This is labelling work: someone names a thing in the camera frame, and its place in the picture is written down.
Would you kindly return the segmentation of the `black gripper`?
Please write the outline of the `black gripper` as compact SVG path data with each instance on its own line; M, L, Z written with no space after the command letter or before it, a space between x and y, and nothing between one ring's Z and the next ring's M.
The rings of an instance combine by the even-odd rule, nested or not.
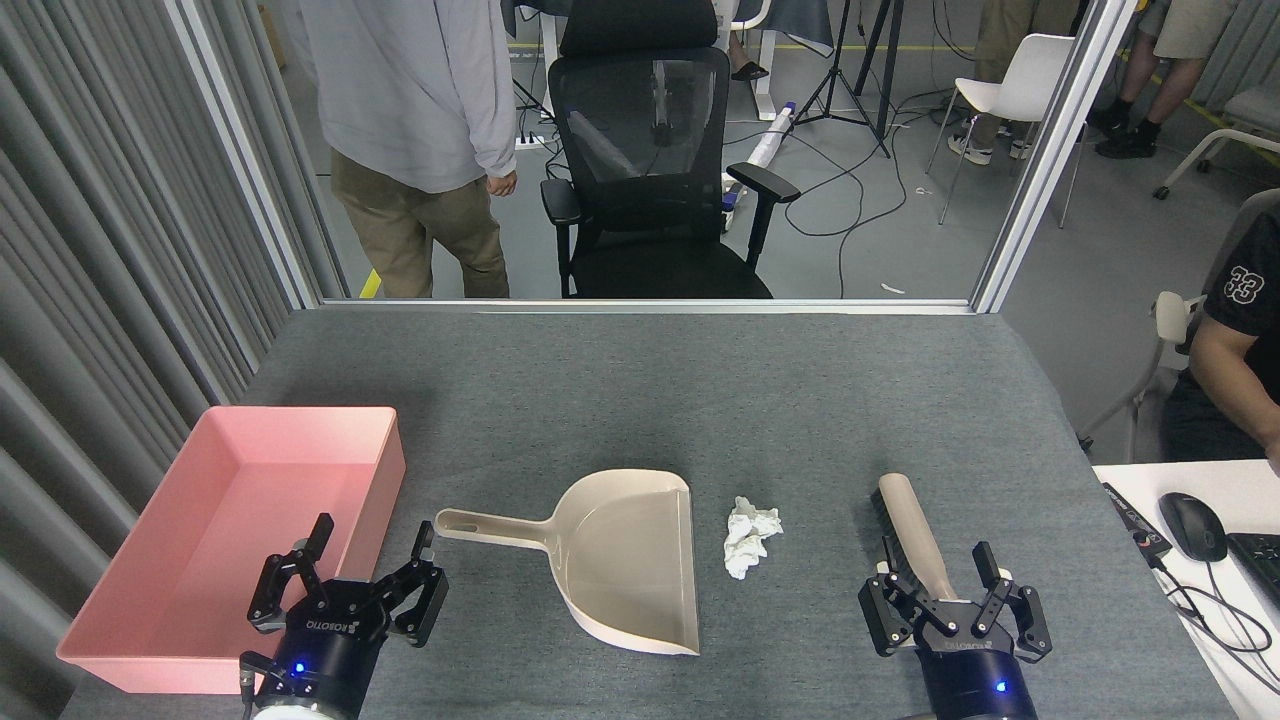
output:
M247 619L262 634L284 626L285 634L273 660L282 678L265 679L255 697L260 717L357 717L388 630L424 647L447 597L445 573L430 552L431 521L421 523L410 560L375 584L323 584L316 564L333 529L332 515L320 512L300 548L264 561ZM293 577L306 594L285 615ZM392 618L416 591L416 603Z
M938 719L1037 719L1015 659L1037 664L1053 648L1037 591L1001 575L980 541L972 557L987 589L983 602L938 602L910 571L899 542L883 536L882 544L884 568L858 594L876 652L888 657L913 635ZM1018 625L1015 650L996 621L1005 607Z

